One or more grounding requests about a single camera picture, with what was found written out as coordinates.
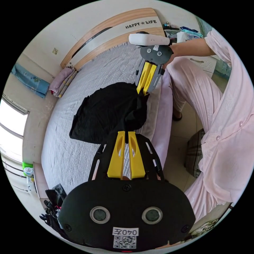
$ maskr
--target pink pajamas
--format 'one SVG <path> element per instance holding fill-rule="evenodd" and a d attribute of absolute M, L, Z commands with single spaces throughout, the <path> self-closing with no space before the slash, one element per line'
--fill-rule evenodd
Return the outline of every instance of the pink pajamas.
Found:
<path fill-rule="evenodd" d="M 208 33 L 205 40 L 232 67 L 224 94 L 187 58 L 176 57 L 167 66 L 172 79 L 173 106 L 181 112 L 187 101 L 196 110 L 206 133 L 201 140 L 202 172 L 185 192 L 196 221 L 216 205 L 236 203 L 254 166 L 252 82 L 236 52 L 216 30 Z"/>

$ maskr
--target slipper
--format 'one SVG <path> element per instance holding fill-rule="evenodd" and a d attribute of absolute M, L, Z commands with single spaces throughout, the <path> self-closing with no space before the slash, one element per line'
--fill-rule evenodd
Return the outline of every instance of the slipper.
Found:
<path fill-rule="evenodd" d="M 182 113 L 181 113 L 181 117 L 180 118 L 177 118 L 177 117 L 174 116 L 174 114 L 172 114 L 172 120 L 176 121 L 176 122 L 180 121 L 182 119 L 182 117 L 183 117 Z"/>

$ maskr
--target window frame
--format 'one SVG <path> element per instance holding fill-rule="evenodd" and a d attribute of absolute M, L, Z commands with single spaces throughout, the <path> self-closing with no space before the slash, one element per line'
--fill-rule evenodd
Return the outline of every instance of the window frame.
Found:
<path fill-rule="evenodd" d="M 12 101 L 9 97 L 7 97 L 4 93 L 2 94 L 2 97 L 1 99 L 6 103 L 8 104 L 8 106 L 10 106 L 12 109 L 16 110 L 18 113 L 22 114 L 22 115 L 27 115 L 27 118 L 26 118 L 26 123 L 25 123 L 25 127 L 24 127 L 24 132 L 23 132 L 23 135 L 20 135 L 12 130 L 10 130 L 9 128 L 5 127 L 1 122 L 0 122 L 0 126 L 6 130 L 7 132 L 9 132 L 11 135 L 17 137 L 17 138 L 20 138 L 22 139 L 22 159 L 23 159 L 23 147 L 24 147 L 24 134 L 25 134 L 25 129 L 26 129 L 26 125 L 27 125 L 27 120 L 28 120 L 28 117 L 29 117 L 29 113 L 30 111 L 22 108 L 21 106 L 19 106 L 18 104 L 16 104 L 14 101 Z M 14 160 L 13 158 L 9 157 L 6 153 L 4 153 L 1 149 L 0 149 L 0 154 L 3 155 L 4 157 L 12 160 L 12 161 L 15 161 L 17 163 L 22 163 L 22 162 L 19 162 L 19 161 L 16 161 Z"/>

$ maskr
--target wooden headboard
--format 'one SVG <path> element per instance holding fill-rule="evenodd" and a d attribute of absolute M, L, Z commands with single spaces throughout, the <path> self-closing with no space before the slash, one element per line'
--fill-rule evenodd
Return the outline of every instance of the wooden headboard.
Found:
<path fill-rule="evenodd" d="M 61 67 L 71 65 L 78 70 L 100 53 L 127 42 L 130 33 L 139 31 L 165 36 L 154 9 L 127 11 L 95 26 L 71 48 L 61 62 Z"/>

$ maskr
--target screw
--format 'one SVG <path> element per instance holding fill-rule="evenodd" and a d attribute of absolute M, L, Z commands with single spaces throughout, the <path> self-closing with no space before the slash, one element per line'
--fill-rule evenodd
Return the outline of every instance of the screw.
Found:
<path fill-rule="evenodd" d="M 68 224 L 65 224 L 65 225 L 64 225 L 64 228 L 65 228 L 65 230 L 67 230 L 67 231 L 71 231 L 71 226 L 68 225 Z"/>
<path fill-rule="evenodd" d="M 130 186 L 129 184 L 125 184 L 125 185 L 123 186 L 123 190 L 124 190 L 124 191 L 130 191 L 130 189 L 131 189 L 131 186 Z"/>
<path fill-rule="evenodd" d="M 190 229 L 190 226 L 189 225 L 185 225 L 185 226 L 182 227 L 181 232 L 182 233 L 186 233 L 189 229 Z"/>

